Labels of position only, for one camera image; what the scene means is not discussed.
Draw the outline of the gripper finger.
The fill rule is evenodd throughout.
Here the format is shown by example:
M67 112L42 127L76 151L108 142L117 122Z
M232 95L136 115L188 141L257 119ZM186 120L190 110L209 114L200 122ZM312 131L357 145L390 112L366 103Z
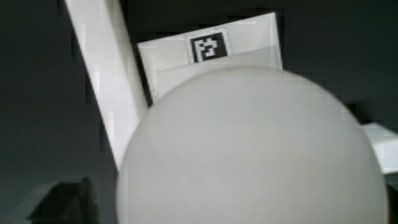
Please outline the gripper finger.
M26 216L30 224L99 224L99 208L90 179L60 182Z

